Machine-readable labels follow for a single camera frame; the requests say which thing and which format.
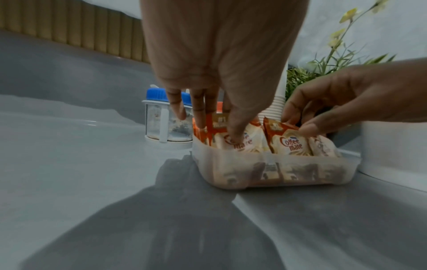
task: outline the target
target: blue lid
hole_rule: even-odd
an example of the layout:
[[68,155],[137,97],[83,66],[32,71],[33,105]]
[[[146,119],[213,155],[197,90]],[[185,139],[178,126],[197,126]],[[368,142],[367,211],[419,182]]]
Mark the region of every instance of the blue lid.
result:
[[[148,89],[146,98],[149,101],[163,101],[169,103],[168,97],[166,96],[166,91],[163,88]],[[190,94],[181,92],[181,98],[184,105],[191,106]]]

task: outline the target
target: clear plastic container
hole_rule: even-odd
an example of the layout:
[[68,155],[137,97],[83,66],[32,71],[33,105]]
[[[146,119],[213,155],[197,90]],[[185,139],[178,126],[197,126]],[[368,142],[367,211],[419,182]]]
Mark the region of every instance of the clear plastic container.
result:
[[[193,138],[193,159],[203,178],[221,189],[290,185],[342,185],[359,161],[343,157],[303,157],[221,150]],[[274,171],[275,177],[268,178]]]
[[167,124],[167,140],[176,142],[192,141],[193,139],[193,123],[191,108],[186,108],[187,118],[183,121],[179,120],[169,104],[155,101],[145,101],[147,106],[147,118],[146,118],[146,135],[148,138],[160,140],[161,130],[161,115],[162,108],[169,111],[169,120],[165,122]]

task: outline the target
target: finger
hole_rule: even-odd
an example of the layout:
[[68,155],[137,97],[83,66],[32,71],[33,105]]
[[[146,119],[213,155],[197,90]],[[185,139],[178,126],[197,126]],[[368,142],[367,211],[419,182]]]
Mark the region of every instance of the finger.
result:
[[206,114],[217,111],[219,86],[214,85],[205,91]]
[[222,101],[222,112],[229,113],[231,111],[231,101],[227,93],[224,93],[224,100]]
[[311,100],[321,99],[327,95],[331,85],[331,75],[322,76],[298,86],[285,103],[282,122],[298,123],[304,108]]
[[369,120],[371,115],[375,115],[374,110],[375,105],[369,99],[358,97],[309,120],[299,131],[305,137],[334,132],[353,123]]
[[231,139],[237,143],[241,143],[246,126],[256,116],[256,113],[254,114],[253,112],[242,111],[238,107],[232,107],[228,116],[227,125],[227,131]]
[[301,123],[304,124],[307,121],[313,119],[316,113],[325,107],[325,102],[321,99],[310,101],[302,111]]
[[172,111],[179,120],[185,120],[187,118],[187,113],[185,112],[184,103],[182,103],[181,90],[173,88],[166,88],[165,90]]
[[190,96],[196,125],[198,128],[202,129],[206,126],[205,90],[190,89]]

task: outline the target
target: hand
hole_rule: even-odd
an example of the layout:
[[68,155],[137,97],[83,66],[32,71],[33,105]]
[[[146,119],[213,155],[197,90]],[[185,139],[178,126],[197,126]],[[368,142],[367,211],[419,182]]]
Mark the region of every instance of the hand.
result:
[[171,107],[185,119],[181,89],[205,127],[226,92],[228,132],[240,141],[250,120],[273,101],[308,0],[141,0],[150,62]]
[[[359,121],[427,121],[427,58],[352,66],[297,87],[282,121],[306,136],[329,133]],[[325,106],[336,108],[315,114]]]

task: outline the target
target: gray countertop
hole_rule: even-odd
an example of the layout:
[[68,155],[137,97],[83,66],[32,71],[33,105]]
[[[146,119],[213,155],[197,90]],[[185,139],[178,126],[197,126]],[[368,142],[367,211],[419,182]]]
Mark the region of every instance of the gray countertop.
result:
[[[101,54],[64,58],[74,48],[38,58],[44,43],[14,60],[25,45],[4,36],[0,60],[11,64],[0,75],[1,270],[426,269],[425,193],[362,174],[344,186],[216,189],[189,150],[145,144],[141,109],[124,109],[126,94],[144,93],[127,85],[121,98],[113,90],[126,80],[96,83],[108,74],[149,85],[149,71]],[[88,65],[92,77],[75,75]],[[49,78],[52,67],[63,80]],[[78,91],[58,94],[81,84],[110,92],[89,94],[90,102]]]

